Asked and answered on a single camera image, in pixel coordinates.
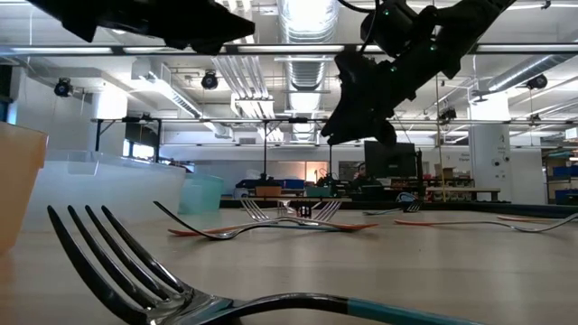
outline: ceiling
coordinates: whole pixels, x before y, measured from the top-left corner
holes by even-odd
[[[371,7],[373,1],[350,1],[354,5]],[[456,1],[436,1],[438,6],[447,6]],[[255,40],[259,43],[279,43],[280,29],[278,25],[278,15],[275,14],[275,0],[251,0],[252,20],[256,23]],[[408,3],[419,11],[429,3],[425,1],[408,1]],[[555,5],[547,10],[540,10],[537,5],[542,1],[518,0],[513,8],[515,10],[506,11],[484,34],[481,42],[563,42],[568,35],[578,31],[578,6],[572,1],[555,1]],[[364,14],[358,14],[342,7],[339,12],[339,22],[337,25],[336,43],[359,43],[359,25]],[[95,37],[95,44],[103,45],[163,45],[158,39],[146,38],[130,33],[116,33],[106,29],[99,29]],[[21,45],[83,45],[86,44],[75,35],[65,31],[59,22],[49,15],[41,12],[32,6],[26,5],[20,0],[0,1],[0,45],[21,44]],[[428,81],[423,87],[418,89],[417,98],[406,101],[397,109],[397,114],[401,118],[424,118],[425,116],[435,117],[437,98],[442,98],[449,92],[454,91],[456,86],[468,80],[484,80],[503,73],[514,65],[527,59],[524,55],[477,55],[465,56],[461,60],[461,71],[453,79],[448,80],[445,76]],[[273,96],[274,111],[279,116],[286,116],[287,84],[284,77],[284,64],[275,61],[273,56],[260,57],[260,69],[263,72],[269,93]],[[136,58],[128,57],[107,57],[107,58],[43,58],[32,59],[31,65],[52,66],[60,68],[93,68],[105,72],[110,77],[126,84],[131,97],[130,109],[134,111],[148,111],[153,115],[162,117],[188,117],[182,115],[179,108],[166,97],[142,88],[141,80],[131,80],[131,70]],[[205,70],[215,69],[210,57],[154,57],[155,62],[161,62],[172,72],[172,82],[186,92],[186,95],[194,99],[203,106],[203,111],[208,115],[216,117],[234,117],[229,108],[231,101],[231,90],[223,79],[219,81],[219,87],[215,90],[205,90],[200,85],[200,80]],[[328,115],[338,104],[340,99],[340,83],[337,78],[339,71],[331,63],[323,81],[323,89],[329,93],[322,95],[320,115]],[[549,80],[547,91],[534,91],[532,100],[529,92],[524,88],[512,88],[508,91],[509,111],[512,117],[525,116],[540,108],[550,107],[573,98],[578,98],[578,80],[567,82],[561,87],[557,84],[563,83],[578,76],[578,60],[570,59],[545,73]],[[85,78],[79,79],[82,87],[98,88],[102,79]],[[465,90],[456,90],[458,100],[452,102],[456,108],[458,117],[467,117],[468,101]],[[562,110],[559,114],[549,116],[549,119],[574,118],[578,113],[576,109]],[[198,125],[179,125],[175,130],[206,130]]]

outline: fork tines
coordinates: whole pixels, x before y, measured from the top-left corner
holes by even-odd
[[[128,247],[133,251],[136,257],[160,279],[164,284],[159,283],[150,274],[148,274],[133,258],[117,243],[117,241],[108,233],[102,225],[94,211],[87,206],[86,211],[98,229],[98,232],[105,239],[111,250],[117,256],[118,260],[125,268],[138,280],[136,284],[129,278],[118,265],[105,252],[98,241],[89,233],[79,215],[72,206],[68,206],[68,211],[72,220],[79,229],[80,234],[87,242],[90,250],[108,273],[110,278],[125,292],[141,309],[138,309],[128,303],[100,274],[98,269],[86,258],[74,241],[69,231],[64,227],[61,218],[52,207],[48,207],[48,213],[51,223],[56,231],[66,255],[72,262],[74,268],[79,273],[84,283],[98,297],[98,299],[118,318],[127,323],[142,323],[147,320],[146,311],[156,308],[160,304],[185,303],[185,296],[191,295],[193,290],[189,285],[170,274],[162,267],[145,249],[136,242],[136,240],[126,231],[118,222],[112,213],[106,208],[102,210],[113,228],[123,238]]]

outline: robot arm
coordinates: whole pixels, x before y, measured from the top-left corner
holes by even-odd
[[[341,98],[322,129],[328,143],[341,144],[374,136],[385,145],[395,145],[395,128],[386,120],[394,108],[437,73],[452,79],[466,55],[491,24],[516,0],[462,0],[437,9],[430,5],[416,14],[406,0],[386,0],[377,9],[373,41],[393,61],[380,63],[355,51],[335,57],[340,70]],[[369,37],[369,14],[361,25]],[[432,36],[434,28],[439,32]]]

